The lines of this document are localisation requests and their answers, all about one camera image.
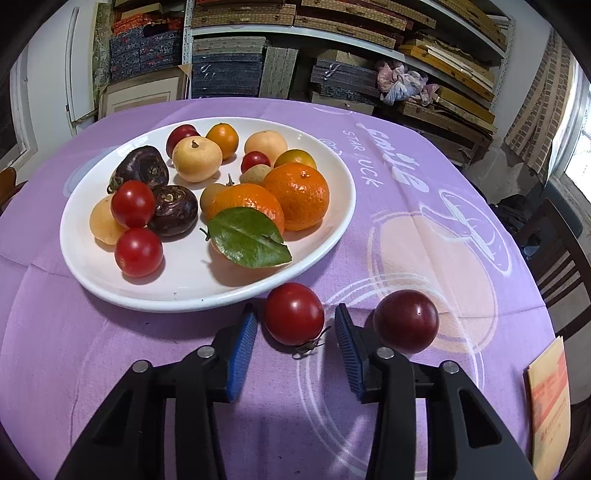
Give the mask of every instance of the oval plate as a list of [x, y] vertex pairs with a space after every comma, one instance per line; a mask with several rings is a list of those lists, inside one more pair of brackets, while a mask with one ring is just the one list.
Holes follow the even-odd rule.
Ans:
[[[186, 183], [169, 167], [170, 183], [184, 185], [200, 197], [214, 181], [235, 183], [246, 139], [261, 130], [276, 130], [289, 148], [301, 148], [316, 160], [330, 189], [330, 205], [318, 227], [303, 232], [286, 232], [285, 242], [293, 260], [275, 268], [248, 269], [235, 265], [212, 250], [199, 228], [207, 229], [200, 211], [197, 225], [181, 238], [167, 239], [164, 265], [145, 278], [124, 277], [115, 263], [113, 249], [95, 241], [89, 228], [90, 212], [106, 196], [114, 169], [134, 148], [153, 145], [163, 159], [170, 132], [182, 124], [192, 124], [202, 135], [218, 123], [232, 125], [240, 137], [237, 158], [221, 166], [219, 174], [201, 183]], [[144, 312], [191, 312], [211, 309], [250, 299], [275, 288], [306, 271], [324, 257], [345, 233], [355, 210], [355, 184], [344, 162], [314, 137], [286, 125], [254, 118], [202, 118], [179, 122], [153, 130], [119, 147], [100, 160], [74, 189], [60, 224], [60, 246], [66, 264], [76, 280], [89, 292], [115, 305]]]

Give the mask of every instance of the purple tablecloth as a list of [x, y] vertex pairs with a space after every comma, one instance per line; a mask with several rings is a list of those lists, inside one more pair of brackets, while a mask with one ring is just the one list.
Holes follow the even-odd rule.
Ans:
[[[327, 318], [345, 302], [362, 325], [380, 298], [414, 288], [441, 314], [413, 360], [454, 359], [520, 445], [529, 439], [523, 369], [554, 338], [536, 286], [484, 200], [426, 139], [353, 112], [262, 99], [202, 99], [123, 111], [45, 162], [0, 218], [0, 421], [41, 480], [54, 478], [105, 395], [137, 359], [180, 360], [234, 322], [242, 305], [146, 314], [93, 297], [69, 273], [59, 223], [77, 182], [108, 151], [174, 122], [249, 116], [291, 125], [331, 146], [357, 188], [337, 247], [297, 280]], [[427, 459], [418, 408], [417, 478]], [[376, 415], [349, 391], [334, 333], [302, 361], [259, 331], [242, 397], [216, 406], [228, 478], [363, 478]]]

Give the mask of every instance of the window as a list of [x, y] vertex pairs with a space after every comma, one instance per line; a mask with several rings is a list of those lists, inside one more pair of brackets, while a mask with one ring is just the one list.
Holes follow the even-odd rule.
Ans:
[[565, 173], [591, 199], [591, 115], [589, 115], [589, 97], [584, 109], [584, 117], [579, 136], [570, 157]]
[[0, 170], [8, 167], [20, 154], [12, 124], [10, 76], [0, 86]]
[[574, 61], [573, 82], [564, 118], [552, 144], [554, 175], [567, 175], [591, 199], [591, 85]]

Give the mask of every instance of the red tomato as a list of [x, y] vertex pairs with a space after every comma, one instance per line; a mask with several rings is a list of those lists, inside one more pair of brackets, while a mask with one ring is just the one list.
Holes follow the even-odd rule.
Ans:
[[269, 158], [262, 152], [249, 152], [244, 155], [242, 159], [242, 164], [240, 165], [240, 171], [242, 173], [246, 172], [249, 168], [254, 167], [255, 165], [267, 165], [268, 167], [271, 166], [271, 161]]
[[145, 277], [162, 263], [162, 242], [147, 228], [127, 230], [115, 245], [115, 261], [125, 275]]
[[170, 135], [168, 136], [168, 140], [166, 141], [166, 153], [167, 155], [172, 158], [173, 157], [173, 150], [174, 147], [177, 146], [183, 138], [187, 137], [200, 137], [199, 133], [193, 125], [185, 124], [179, 125], [175, 128]]
[[154, 216], [156, 199], [150, 187], [139, 180], [126, 181], [113, 195], [111, 213], [127, 228], [142, 228]]
[[279, 343], [302, 345], [322, 331], [322, 302], [305, 285], [285, 283], [271, 290], [267, 297], [265, 325]]

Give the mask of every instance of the green leaf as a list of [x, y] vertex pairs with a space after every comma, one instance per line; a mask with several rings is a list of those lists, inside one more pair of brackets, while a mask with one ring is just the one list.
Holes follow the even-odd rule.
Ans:
[[274, 267], [291, 254], [273, 221], [248, 207], [222, 210], [208, 223], [208, 234], [228, 259], [247, 268]]

